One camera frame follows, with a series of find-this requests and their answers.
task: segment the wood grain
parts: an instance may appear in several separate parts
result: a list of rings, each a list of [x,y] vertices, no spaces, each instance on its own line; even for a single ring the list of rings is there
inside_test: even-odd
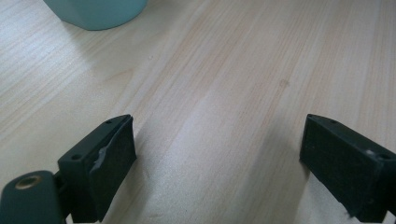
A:
[[[359,223],[298,161],[306,114],[396,151],[395,1],[152,0],[100,32],[0,8],[0,189],[132,114],[104,223]]]

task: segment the wooden table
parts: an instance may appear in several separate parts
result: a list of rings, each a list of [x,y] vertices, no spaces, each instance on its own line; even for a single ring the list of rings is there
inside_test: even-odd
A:
[[[131,114],[104,223],[359,223],[299,163],[306,114],[396,150],[396,1],[152,0],[100,32],[0,8],[0,189]]]

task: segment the dark green plastic part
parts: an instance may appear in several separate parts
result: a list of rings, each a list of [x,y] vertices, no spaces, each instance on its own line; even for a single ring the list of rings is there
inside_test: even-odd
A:
[[[8,183],[0,223],[64,223],[69,214],[75,223],[102,221],[136,160],[132,122],[124,115],[102,123],[58,160],[56,175],[37,171]]]
[[[25,182],[27,189],[17,189]],[[62,208],[52,173],[37,171],[22,175],[9,182],[3,189],[0,203],[1,224],[62,224]]]
[[[395,211],[396,155],[347,126],[308,115],[300,160],[352,217],[382,222]]]

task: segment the light blue container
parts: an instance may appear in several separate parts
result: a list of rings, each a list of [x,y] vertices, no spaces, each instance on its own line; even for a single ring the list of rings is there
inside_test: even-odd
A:
[[[105,30],[130,21],[147,0],[44,0],[62,20],[85,30]]]

